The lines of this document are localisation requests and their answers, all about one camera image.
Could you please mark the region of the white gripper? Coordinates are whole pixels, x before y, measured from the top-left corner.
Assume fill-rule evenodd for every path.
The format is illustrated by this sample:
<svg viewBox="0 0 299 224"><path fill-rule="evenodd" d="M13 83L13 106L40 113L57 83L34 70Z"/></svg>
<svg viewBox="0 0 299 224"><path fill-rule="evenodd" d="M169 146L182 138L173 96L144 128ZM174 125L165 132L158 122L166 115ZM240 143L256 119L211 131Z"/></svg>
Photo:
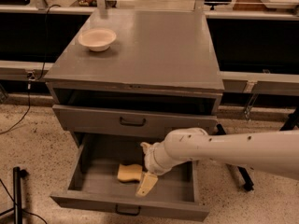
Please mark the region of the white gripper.
<svg viewBox="0 0 299 224"><path fill-rule="evenodd" d="M144 163L148 172L141 176L141 180L136 189L136 197L145 197L154 188L158 181L157 175L164 175L174 166L174 160L167 154L164 143L140 144L144 153Z"/></svg>

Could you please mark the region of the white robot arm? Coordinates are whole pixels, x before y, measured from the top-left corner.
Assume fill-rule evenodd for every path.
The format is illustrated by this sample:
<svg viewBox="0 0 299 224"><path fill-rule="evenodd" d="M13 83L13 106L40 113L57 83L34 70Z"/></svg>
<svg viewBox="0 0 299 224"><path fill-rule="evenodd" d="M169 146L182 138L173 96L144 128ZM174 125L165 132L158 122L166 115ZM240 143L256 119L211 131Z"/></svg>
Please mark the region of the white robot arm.
<svg viewBox="0 0 299 224"><path fill-rule="evenodd" d="M137 197L145 197L164 175L187 161L212 159L299 179L299 131L210 135L201 128L177 129L163 141L141 144L147 172Z"/></svg>

